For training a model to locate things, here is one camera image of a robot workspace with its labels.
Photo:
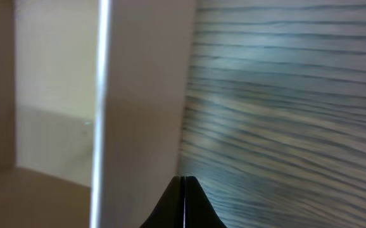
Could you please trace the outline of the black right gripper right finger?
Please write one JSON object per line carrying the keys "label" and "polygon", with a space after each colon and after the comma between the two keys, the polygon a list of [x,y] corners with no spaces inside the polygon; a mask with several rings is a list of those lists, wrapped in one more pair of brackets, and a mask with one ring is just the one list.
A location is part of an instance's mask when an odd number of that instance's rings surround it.
{"label": "black right gripper right finger", "polygon": [[227,228],[194,176],[186,177],[185,194],[185,228]]}

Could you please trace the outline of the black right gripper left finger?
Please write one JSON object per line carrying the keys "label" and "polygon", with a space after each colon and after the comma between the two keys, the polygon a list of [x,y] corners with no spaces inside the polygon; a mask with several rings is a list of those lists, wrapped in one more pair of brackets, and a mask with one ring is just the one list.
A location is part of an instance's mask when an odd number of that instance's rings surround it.
{"label": "black right gripper left finger", "polygon": [[183,178],[168,184],[150,216],[140,228],[183,228]]}

